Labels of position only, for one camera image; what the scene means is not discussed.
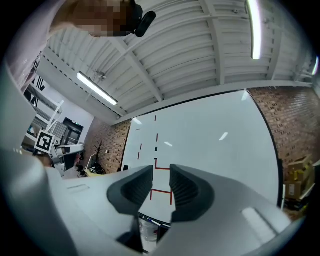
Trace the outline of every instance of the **cardboard box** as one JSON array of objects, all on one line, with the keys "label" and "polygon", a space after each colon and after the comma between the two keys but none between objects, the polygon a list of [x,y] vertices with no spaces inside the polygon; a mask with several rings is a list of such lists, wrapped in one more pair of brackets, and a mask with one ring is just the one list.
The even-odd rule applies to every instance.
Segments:
[{"label": "cardboard box", "polygon": [[309,177],[304,181],[286,181],[285,197],[299,200],[300,197],[306,193],[315,183],[315,170],[309,168]]},{"label": "cardboard box", "polygon": [[288,165],[288,180],[291,182],[304,182],[310,175],[312,156],[308,154]]}]

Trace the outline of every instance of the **white wall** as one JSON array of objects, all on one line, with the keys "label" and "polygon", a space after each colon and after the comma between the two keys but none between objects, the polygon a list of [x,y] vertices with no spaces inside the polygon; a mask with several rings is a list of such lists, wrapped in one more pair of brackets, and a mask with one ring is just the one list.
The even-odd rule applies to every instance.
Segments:
[{"label": "white wall", "polygon": [[[94,116],[87,111],[83,110],[82,108],[78,107],[77,105],[70,102],[64,96],[62,96],[59,92],[57,92],[54,88],[52,88],[48,83],[43,81],[43,86],[45,89],[43,90],[43,94],[52,99],[53,101],[60,103],[64,101],[62,105],[62,114],[58,118],[60,123],[63,123],[65,118],[69,118],[70,120],[78,123],[80,126],[83,126],[83,131],[81,133],[79,142],[85,142],[87,137],[89,128],[94,120]],[[48,114],[49,116],[53,115],[53,110],[45,106],[42,102],[38,102],[38,108]]]},{"label": "white wall", "polygon": [[279,171],[266,122],[246,90],[194,100],[134,118],[123,164],[153,165],[152,200],[140,212],[170,223],[170,164],[237,180],[274,205]]}]

